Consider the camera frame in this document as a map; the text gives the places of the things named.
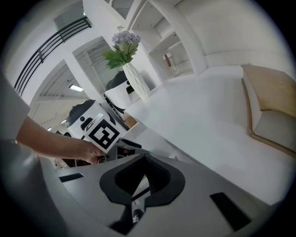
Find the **white wall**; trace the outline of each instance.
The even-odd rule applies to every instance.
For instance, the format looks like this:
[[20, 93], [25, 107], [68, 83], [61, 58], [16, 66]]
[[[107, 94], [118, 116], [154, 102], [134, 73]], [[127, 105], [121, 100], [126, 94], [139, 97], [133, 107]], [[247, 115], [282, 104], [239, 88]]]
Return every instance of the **white wall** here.
[[20, 20], [1, 56], [2, 70], [13, 86], [33, 53], [57, 32], [53, 19], [77, 1], [42, 1]]
[[74, 52], [82, 45], [96, 40], [100, 35], [94, 28], [88, 28], [79, 34], [70, 38], [64, 44], [58, 46], [47, 58], [45, 63], [41, 64], [29, 80], [22, 98], [28, 104], [37, 100], [41, 91], [48, 84], [52, 76], [58, 69], [64, 65], [64, 56]]
[[173, 31], [172, 26], [164, 17], [155, 25], [154, 28], [159, 33], [161, 38]]
[[[124, 19], [122, 18], [122, 21], [120, 21], [118, 16], [112, 14], [111, 7], [104, 0], [83, 0], [83, 6], [84, 12], [93, 26], [103, 36], [110, 47], [112, 47], [113, 43], [111, 39], [117, 33], [117, 27], [125, 24]], [[147, 54], [141, 46], [134, 56], [132, 64], [142, 74], [149, 88], [154, 88], [161, 84], [159, 76], [156, 74]]]
[[183, 0], [186, 17], [206, 55], [208, 66], [253, 65], [293, 76], [287, 45], [277, 27], [247, 0]]
[[107, 69], [99, 74], [99, 78], [102, 81], [103, 85], [106, 86], [109, 81], [111, 81], [119, 71], [122, 71], [122, 67], [115, 69]]

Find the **white shelf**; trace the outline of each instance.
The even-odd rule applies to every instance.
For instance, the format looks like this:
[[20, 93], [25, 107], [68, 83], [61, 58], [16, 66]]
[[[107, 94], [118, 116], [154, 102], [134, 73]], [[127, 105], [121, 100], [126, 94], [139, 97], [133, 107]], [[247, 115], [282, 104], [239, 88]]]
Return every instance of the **white shelf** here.
[[166, 34], [161, 39], [161, 41], [157, 45], [155, 45], [148, 53], [166, 50], [178, 42], [180, 42], [180, 39], [179, 39], [178, 35], [176, 34], [176, 32], [174, 32], [174, 31], [170, 32], [170, 33]]
[[[160, 0], [160, 2], [176, 5], [179, 0]], [[171, 53], [179, 69], [179, 73], [193, 74], [189, 56], [174, 28], [162, 13], [147, 1], [140, 9], [131, 29], [142, 39], [142, 45], [150, 56], [153, 67], [163, 81], [173, 78], [163, 56]]]

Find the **white vase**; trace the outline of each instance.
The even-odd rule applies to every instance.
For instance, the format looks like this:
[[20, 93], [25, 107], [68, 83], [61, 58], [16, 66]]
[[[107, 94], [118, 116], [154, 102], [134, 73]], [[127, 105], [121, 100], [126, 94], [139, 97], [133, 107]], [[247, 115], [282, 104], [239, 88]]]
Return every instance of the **white vase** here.
[[125, 64], [122, 68], [135, 92], [142, 100], [146, 100], [149, 97], [150, 90], [141, 74], [130, 62]]

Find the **black panel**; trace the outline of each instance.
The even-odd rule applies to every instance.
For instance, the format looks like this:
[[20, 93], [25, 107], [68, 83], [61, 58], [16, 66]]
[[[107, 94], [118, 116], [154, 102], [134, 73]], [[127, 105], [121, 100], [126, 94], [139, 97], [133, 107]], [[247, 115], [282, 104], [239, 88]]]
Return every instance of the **black panel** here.
[[114, 79], [112, 79], [107, 83], [107, 85], [105, 86], [105, 91], [111, 90], [121, 85], [122, 83], [126, 82], [127, 80], [128, 79], [126, 78], [125, 73], [123, 71], [120, 71], [117, 73]]
[[65, 132], [64, 136], [66, 136], [66, 137], [72, 137], [71, 134], [68, 133], [68, 132]]
[[76, 105], [72, 108], [69, 116], [66, 118], [66, 127], [70, 127], [73, 123], [79, 119], [79, 117], [84, 114], [93, 104], [95, 100], [87, 100], [82, 104]]
[[132, 93], [133, 91], [135, 91], [135, 90], [133, 89], [133, 87], [131, 87], [131, 86], [126, 87], [126, 92], [127, 92], [128, 94]]
[[130, 141], [130, 140], [126, 140], [126, 139], [124, 139], [124, 138], [121, 138], [121, 140], [122, 140], [124, 143], [126, 143], [127, 145], [129, 145], [129, 146], [134, 146], [134, 147], [137, 147], [137, 148], [142, 148], [142, 145], [140, 145], [140, 144], [138, 144], [138, 143], [134, 143], [134, 142], [132, 142], [132, 141]]
[[67, 175], [67, 176], [62, 176], [62, 177], [59, 177], [61, 182], [67, 182], [67, 181], [71, 181], [71, 180], [76, 180], [76, 179], [79, 179], [79, 178], [82, 178], [83, 175], [80, 174], [80, 173], [77, 173], [77, 174], [72, 174], [72, 175]]
[[107, 114], [109, 115], [110, 122], [113, 123], [116, 126], [115, 119], [108, 112], [107, 112]]
[[150, 187], [144, 189], [142, 192], [139, 192], [137, 195], [135, 195], [135, 196], [132, 198], [132, 201], [137, 200], [138, 198], [142, 197], [144, 194], [148, 193], [149, 191], [150, 191]]
[[[178, 169], [149, 154], [139, 155], [105, 172], [100, 179], [102, 191], [111, 202], [125, 205], [125, 212], [128, 211], [119, 221], [110, 226], [122, 234], [126, 234], [132, 228], [126, 218], [132, 219], [130, 209], [132, 195], [145, 174], [151, 192], [151, 196], [145, 199], [145, 208], [171, 203], [185, 186], [185, 177]], [[136, 197], [144, 195], [144, 192], [149, 190], [144, 190]]]
[[80, 125], [80, 128], [84, 131], [85, 128], [86, 128], [86, 126], [89, 125], [89, 123], [92, 122], [92, 120], [93, 120], [92, 118], [87, 118], [87, 119], [83, 122], [83, 124]]
[[210, 197], [234, 231], [238, 231], [251, 222], [251, 220], [224, 193], [216, 193], [210, 195]]
[[125, 109], [121, 109], [121, 108], [117, 107], [116, 105], [114, 105], [114, 104], [109, 100], [109, 98], [106, 96], [106, 94], [104, 94], [104, 95], [105, 95], [105, 100], [107, 101], [107, 103], [111, 104], [111, 105], [112, 105], [114, 108], [116, 108], [120, 113], [124, 114]]

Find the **black slot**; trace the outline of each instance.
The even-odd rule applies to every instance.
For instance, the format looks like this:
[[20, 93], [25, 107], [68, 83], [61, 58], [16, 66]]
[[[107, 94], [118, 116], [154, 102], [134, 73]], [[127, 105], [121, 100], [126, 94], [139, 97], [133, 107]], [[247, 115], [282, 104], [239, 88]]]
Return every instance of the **black slot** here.
[[92, 118], [87, 118], [83, 124], [81, 124], [80, 128], [84, 131], [86, 126], [89, 125], [90, 122], [92, 122]]
[[72, 137], [71, 134], [68, 133], [68, 132], [66, 132], [66, 133], [64, 134], [64, 136], [66, 136], [66, 137]]
[[107, 114], [109, 115], [110, 122], [113, 123], [116, 126], [115, 119], [108, 112], [107, 112]]
[[133, 87], [129, 86], [129, 87], [126, 87], [126, 91], [127, 91], [128, 94], [130, 94], [135, 90], [133, 89]]
[[132, 197], [132, 201], [137, 200], [138, 198], [142, 197], [144, 194], [148, 193], [150, 191], [150, 187], [144, 189], [142, 192], [139, 192], [137, 195]]
[[142, 145], [138, 144], [138, 143], [134, 143], [130, 140], [126, 140], [124, 138], [121, 139], [124, 143], [126, 143], [127, 145], [129, 146], [134, 146], [134, 147], [137, 147], [137, 148], [142, 148]]
[[77, 173], [77, 174], [72, 174], [72, 175], [66, 175], [66, 176], [62, 176], [62, 177], [59, 177], [61, 182], [67, 182], [67, 181], [71, 181], [71, 180], [76, 180], [76, 179], [79, 179], [79, 178], [82, 178], [83, 175], [80, 174], [80, 173]]
[[234, 231], [238, 231], [251, 222], [224, 193], [215, 193], [210, 195], [210, 197]]

